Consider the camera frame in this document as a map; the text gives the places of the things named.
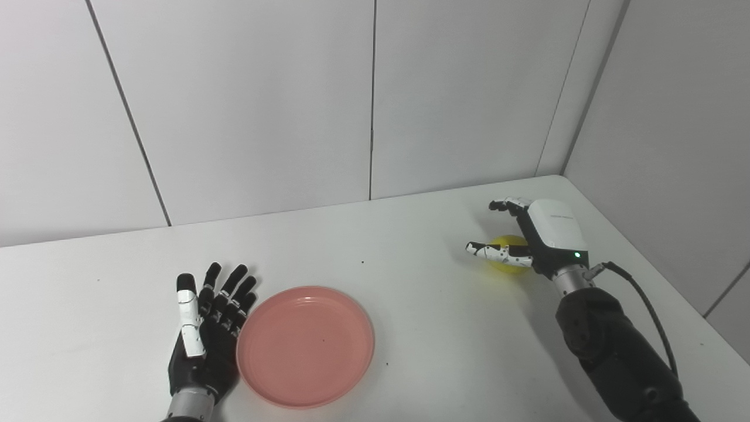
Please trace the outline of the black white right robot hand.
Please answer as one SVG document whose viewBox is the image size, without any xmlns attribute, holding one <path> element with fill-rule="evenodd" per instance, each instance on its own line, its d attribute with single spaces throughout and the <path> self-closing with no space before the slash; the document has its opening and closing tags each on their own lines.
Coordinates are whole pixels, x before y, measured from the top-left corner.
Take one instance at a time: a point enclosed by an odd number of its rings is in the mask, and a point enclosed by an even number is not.
<svg viewBox="0 0 750 422">
<path fill-rule="evenodd" d="M 532 268 L 552 280 L 563 269 L 588 270 L 589 249 L 572 208 L 559 200 L 505 198 L 488 208 L 509 213 L 523 235 L 523 243 L 469 242 L 466 251 L 486 261 L 509 267 Z"/>
</svg>

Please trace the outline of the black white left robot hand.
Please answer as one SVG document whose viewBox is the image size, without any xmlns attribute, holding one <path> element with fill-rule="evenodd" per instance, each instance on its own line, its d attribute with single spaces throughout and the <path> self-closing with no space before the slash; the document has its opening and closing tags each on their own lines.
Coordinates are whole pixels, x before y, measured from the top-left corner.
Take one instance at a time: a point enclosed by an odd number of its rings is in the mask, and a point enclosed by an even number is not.
<svg viewBox="0 0 750 422">
<path fill-rule="evenodd" d="M 180 334 L 167 366 L 172 396 L 202 388 L 219 403 L 238 381 L 238 337 L 257 301 L 257 279 L 239 264 L 218 287 L 221 270 L 212 263 L 201 285 L 190 273 L 177 277 Z"/>
</svg>

